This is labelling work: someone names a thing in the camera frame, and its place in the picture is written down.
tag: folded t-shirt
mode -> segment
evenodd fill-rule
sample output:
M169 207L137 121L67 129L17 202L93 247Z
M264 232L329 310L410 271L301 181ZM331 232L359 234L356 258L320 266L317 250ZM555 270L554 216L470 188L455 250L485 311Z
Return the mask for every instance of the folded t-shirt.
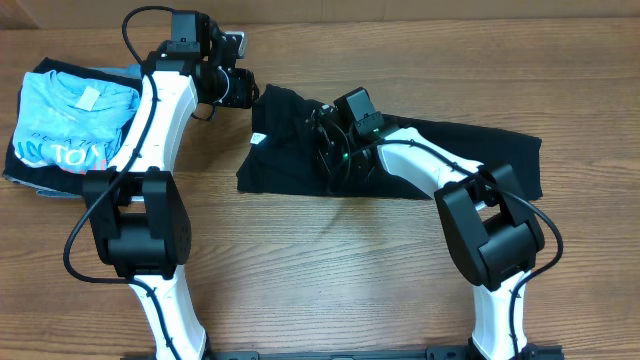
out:
M48 71L56 70L64 72L83 79L97 79L109 81L123 86L135 89L139 94L142 93L142 80L132 79L129 77L116 76L106 74L102 71L92 70L76 66L61 61L45 58L33 69L34 73L44 74ZM18 112L20 110L20 93L18 93ZM131 122L122 127L122 139L127 137ZM44 166L40 168L31 168L20 161L15 155L13 142L9 142L7 154L5 157L5 169L2 176L10 181L36 188L42 194L55 194L58 192L81 195L82 194L82 178L81 174L73 174L60 169L56 165Z
M139 105L140 94L128 86L56 70L26 73L12 141L15 155L32 168L104 170Z
M238 170L238 191L314 196L359 196L428 199L406 180L374 169L365 182L347 183L338 193L327 191L328 179L316 164L318 151L304 122L323 104L294 91L267 85L253 106L252 129L266 137L251 146ZM432 143L460 157L490 165L512 166L527 200L542 196L539 138L511 131L449 122L384 115L401 127L414 127Z

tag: wooden table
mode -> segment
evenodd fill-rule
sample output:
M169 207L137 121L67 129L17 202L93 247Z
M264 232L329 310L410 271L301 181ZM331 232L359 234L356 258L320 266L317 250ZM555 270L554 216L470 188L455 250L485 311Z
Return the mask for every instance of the wooden table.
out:
M322 101L366 87L387 113L542 138L544 198L566 255L527 289L525 327L570 359L640 351L640 20L572 19L242 26L239 66ZM169 27L131 30L139 53ZM0 148L23 74L48 56L133 62L120 31L0 32ZM427 201L239 194L250 112L193 122L176 181L193 227L193 302L216 350L418 349L463 344L471 287ZM64 270L80 201L0 181L0 358L117 359L153 352L133 292ZM539 263L555 252L547 231ZM88 227L74 264L113 275Z

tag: light blue t-shirt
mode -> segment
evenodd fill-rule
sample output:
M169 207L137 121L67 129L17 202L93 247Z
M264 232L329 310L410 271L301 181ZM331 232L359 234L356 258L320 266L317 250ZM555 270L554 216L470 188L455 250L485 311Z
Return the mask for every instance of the light blue t-shirt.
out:
M20 93L15 154L30 167L73 173L106 169L122 127L140 105L138 91L108 81L49 71L26 73Z

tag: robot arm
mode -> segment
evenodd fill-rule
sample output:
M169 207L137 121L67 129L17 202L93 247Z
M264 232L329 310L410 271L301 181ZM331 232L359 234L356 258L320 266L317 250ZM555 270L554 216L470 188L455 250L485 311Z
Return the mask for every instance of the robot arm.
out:
M172 173L182 134L198 103L250 108L258 97L253 74L237 69L246 50L242 32L222 32L207 15L172 12L171 40L152 51L145 65L157 88L149 132L138 158L111 193L90 215L98 254L118 276L154 289L154 299L135 285L156 340L155 359L208 359L209 343L187 286L184 264L191 248L191 226ZM83 197L89 208L131 159L152 107L152 88L145 76L140 107L118 154L106 171L89 171ZM144 201L146 212L121 214L118 207ZM164 319L169 339L162 331Z
M379 167L407 180L436 200L449 253L462 275L473 285L476 321L470 339L472 359L513 358L509 301L516 284L533 268L536 253L544 247L544 238L533 213L499 193L489 191L474 176L468 176L475 174L523 197L511 167L487 167L461 158L424 139L414 128L399 128L375 111L368 93L362 88L337 99L334 105L335 108L325 106L312 122L313 126L322 127L320 133L326 134L331 131L330 127L323 126L328 120L343 129L350 141L348 148L363 149L350 155L356 168L365 169L361 173ZM317 138L327 138L324 134ZM318 163L331 163L332 153L337 153L333 164L344 163L343 156L339 156L344 148L335 151L332 149L337 146L332 145L334 143L321 143L320 156L324 154L327 158L323 156ZM430 148L439 156L417 144ZM452 169L451 163L465 173ZM331 168L340 166L324 166L328 172ZM495 205L500 205L500 213L483 222L478 211ZM520 353L524 353L527 345L523 311L524 286L519 290L514 312Z
M472 173L478 172L478 167L482 165L480 162L453 155L427 141L414 128L398 129L384 139L410 140L424 144ZM467 178L467 175L452 170L449 165L418 147L402 144L380 145L377 147L377 155L382 169L409 181L431 198L435 198L435 193L446 184L457 183ZM482 201L475 204L476 211L484 207ZM490 291L484 285L473 287L476 320L471 338L485 359L511 359L514 356L509 331L509 300L513 288L524 276L524 272L518 272L504 280L495 291ZM524 291L523 286L519 291L515 308L516 336L520 350L527 344L523 330Z
M138 159L130 171L150 167L173 172L187 123L198 103L248 109L258 98L253 73L235 67L244 58L247 38L243 32L222 32L205 14L172 13L171 40L163 42L145 61L153 71L158 90L157 109ZM142 81L140 107L120 151L108 167L122 170L140 139L149 118L152 91Z

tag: black cloth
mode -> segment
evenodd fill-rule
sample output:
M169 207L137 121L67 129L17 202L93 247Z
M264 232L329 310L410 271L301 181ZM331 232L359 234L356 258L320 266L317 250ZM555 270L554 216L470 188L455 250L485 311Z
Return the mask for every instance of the black cloth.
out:
M238 170L238 191L336 195L327 192L327 179L315 164L315 142L304 126L311 112L322 105L292 90L267 85L253 106L252 119L253 132L267 137L251 146ZM384 116L397 119L401 127L416 128L425 139L460 157L484 164L511 164L527 200L542 196L539 138L480 126ZM381 170L372 172L365 183L347 185L339 195L428 199L409 182Z
M138 90L142 95L142 80L132 79L122 76L106 74L102 71L83 68L81 66L67 64L61 61L45 58L33 69L34 73L44 74L48 71L56 70L67 74L75 75L83 79L97 79L110 81L120 85L128 86ZM20 112L20 92L18 92L18 113ZM127 137L131 121L122 128L122 139ZM18 159L14 153L13 141L9 141L7 155L5 157L5 169L2 176L17 179L36 186L57 190L69 194L82 194L81 174L73 174L60 169L58 166L44 166L31 168Z

